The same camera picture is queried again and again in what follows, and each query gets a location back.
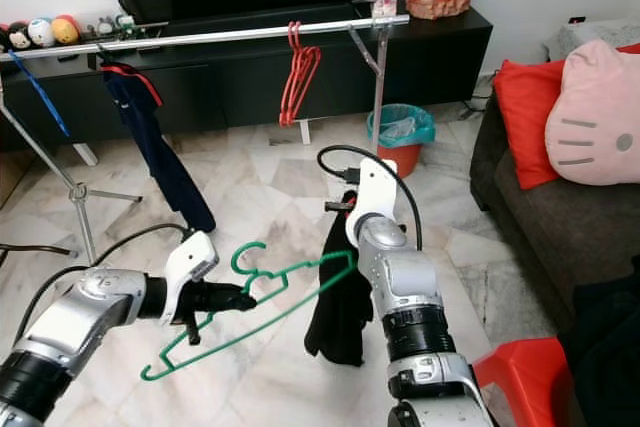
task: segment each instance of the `tv cabinet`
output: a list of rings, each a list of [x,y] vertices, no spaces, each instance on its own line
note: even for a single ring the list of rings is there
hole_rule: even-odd
[[[369,16],[351,5],[274,11],[169,25],[165,35],[286,25],[289,19],[326,22]],[[475,10],[458,17],[411,19],[390,32],[385,102],[416,105],[471,98],[492,26]],[[376,52],[376,31],[359,32]],[[322,48],[322,62],[298,118],[312,119],[373,108],[375,75],[346,32],[305,35]],[[65,137],[25,76],[2,68],[7,106],[46,145],[129,137],[91,56],[25,61],[65,120]],[[167,134],[277,122],[291,66],[286,39],[261,39],[115,53],[118,62],[144,72],[164,100],[157,116]],[[25,147],[4,121],[0,150]]]

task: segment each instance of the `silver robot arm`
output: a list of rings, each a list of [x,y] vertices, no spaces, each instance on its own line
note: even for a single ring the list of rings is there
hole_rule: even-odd
[[[358,247],[358,268],[373,287],[387,339],[389,391],[398,399],[388,425],[493,426],[471,368],[447,332],[434,266],[393,220],[395,181],[369,159],[360,179],[347,236]]]
[[[197,344],[195,312],[248,310],[255,300],[230,284],[202,278],[218,263],[211,241],[196,232],[175,249],[166,277],[96,267],[51,305],[0,366],[0,426],[41,427],[56,401],[113,327],[139,318],[186,324]]]

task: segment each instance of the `sofa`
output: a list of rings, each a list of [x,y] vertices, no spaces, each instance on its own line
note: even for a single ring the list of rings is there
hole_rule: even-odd
[[[516,251],[559,329],[573,320],[577,285],[632,272],[640,254],[640,185],[592,187],[558,179],[531,190],[518,184],[494,92],[471,162],[471,193]]]

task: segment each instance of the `red hanger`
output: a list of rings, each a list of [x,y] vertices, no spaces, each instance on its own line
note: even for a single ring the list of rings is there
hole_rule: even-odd
[[[322,58],[320,47],[303,47],[300,43],[300,25],[300,22],[289,22],[288,39],[293,58],[280,104],[281,127],[293,125]]]

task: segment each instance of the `floor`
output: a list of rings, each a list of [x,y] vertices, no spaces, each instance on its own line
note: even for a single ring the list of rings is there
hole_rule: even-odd
[[[423,216],[425,251],[436,260],[459,350],[473,361],[491,346],[553,334],[513,251],[469,194],[469,163],[481,115],[460,120],[466,117],[461,116],[465,109],[460,104],[430,110],[437,121],[437,138],[423,148],[407,183]],[[319,257],[332,223],[332,216],[323,212],[324,201],[341,196],[345,187],[316,166],[315,155],[335,143],[366,147],[364,121],[364,116],[356,115],[311,122],[311,146],[301,145],[296,129],[275,125],[172,137],[175,151],[218,221],[212,239],[222,261],[210,280],[241,282],[228,269],[229,260],[236,248],[252,240],[263,240],[268,248],[248,255],[244,262],[249,265],[276,269]],[[98,252],[144,227],[181,222],[166,206],[133,143],[107,142],[92,148],[100,159],[97,167],[83,165],[72,149],[62,149],[57,158],[74,178],[93,188],[144,196],[141,204],[90,200]],[[356,157],[339,153],[328,160],[336,166],[357,162]],[[402,199],[397,218],[409,225],[408,233],[414,236]],[[67,246],[79,253],[75,259],[10,254],[0,270],[0,357],[4,357],[37,287],[67,265],[82,265],[86,257],[67,192],[41,165],[29,171],[0,211],[0,238],[6,243]],[[160,231],[130,243],[108,263],[161,275],[177,242],[177,234]],[[299,272],[289,291],[273,303],[251,314],[220,316],[205,332],[203,344],[219,344],[277,315],[314,288],[314,277],[312,271]],[[70,281],[60,281],[57,292],[49,293],[39,310]],[[269,286],[257,289],[267,292]],[[393,403],[386,392],[387,357],[380,326],[374,323],[365,329],[361,369],[335,366],[304,352],[302,339],[312,309],[313,303],[307,304],[233,348],[152,383],[142,382],[138,374],[149,363],[159,368],[153,359],[178,331],[160,329],[151,321],[116,329],[47,425],[384,425]],[[193,352],[184,348],[175,355],[185,359]]]

